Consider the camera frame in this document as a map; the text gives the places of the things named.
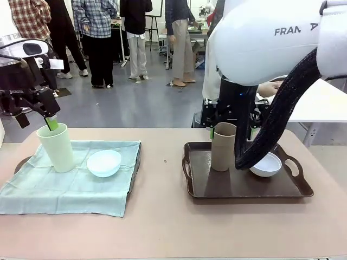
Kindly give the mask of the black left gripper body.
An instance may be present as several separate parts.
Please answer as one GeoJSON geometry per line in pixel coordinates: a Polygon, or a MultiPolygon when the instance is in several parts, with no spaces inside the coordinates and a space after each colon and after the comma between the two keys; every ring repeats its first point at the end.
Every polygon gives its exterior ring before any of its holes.
{"type": "Polygon", "coordinates": [[[1,90],[1,112],[5,115],[19,115],[33,111],[36,89],[1,90]]]}

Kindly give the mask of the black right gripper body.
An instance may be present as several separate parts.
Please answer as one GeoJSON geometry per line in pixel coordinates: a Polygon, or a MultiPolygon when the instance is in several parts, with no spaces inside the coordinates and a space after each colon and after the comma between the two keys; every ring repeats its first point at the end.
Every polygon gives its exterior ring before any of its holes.
{"type": "Polygon", "coordinates": [[[237,124],[239,117],[239,104],[219,101],[218,103],[218,122],[237,124]]]}

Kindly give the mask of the person's left hand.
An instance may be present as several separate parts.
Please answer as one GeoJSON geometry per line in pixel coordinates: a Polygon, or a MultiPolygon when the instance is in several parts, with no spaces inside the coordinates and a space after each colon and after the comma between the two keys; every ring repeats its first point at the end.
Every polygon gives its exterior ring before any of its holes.
{"type": "Polygon", "coordinates": [[[268,98],[277,93],[279,88],[282,85],[282,81],[277,82],[265,82],[263,84],[260,84],[257,89],[257,93],[262,96],[263,98],[268,98]]]}

